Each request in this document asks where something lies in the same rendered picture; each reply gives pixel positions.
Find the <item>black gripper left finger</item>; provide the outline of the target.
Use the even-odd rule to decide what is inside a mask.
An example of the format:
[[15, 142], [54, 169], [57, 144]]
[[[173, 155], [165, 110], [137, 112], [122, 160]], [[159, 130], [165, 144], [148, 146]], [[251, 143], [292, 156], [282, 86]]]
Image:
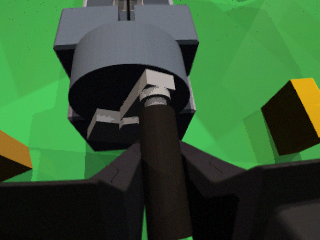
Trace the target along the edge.
[[0, 240], [142, 240], [140, 140], [88, 179], [0, 182]]

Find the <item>orange block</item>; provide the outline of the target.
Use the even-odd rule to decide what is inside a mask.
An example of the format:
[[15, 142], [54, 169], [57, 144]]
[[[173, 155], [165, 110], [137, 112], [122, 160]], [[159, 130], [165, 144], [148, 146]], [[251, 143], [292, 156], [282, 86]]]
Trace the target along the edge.
[[28, 146], [0, 130], [0, 182], [32, 169]]

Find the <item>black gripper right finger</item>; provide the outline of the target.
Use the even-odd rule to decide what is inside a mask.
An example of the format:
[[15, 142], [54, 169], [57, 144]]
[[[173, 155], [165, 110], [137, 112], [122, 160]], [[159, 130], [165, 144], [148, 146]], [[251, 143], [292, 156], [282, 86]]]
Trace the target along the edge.
[[276, 207], [320, 198], [320, 158], [245, 169], [179, 142], [192, 240], [264, 240]]

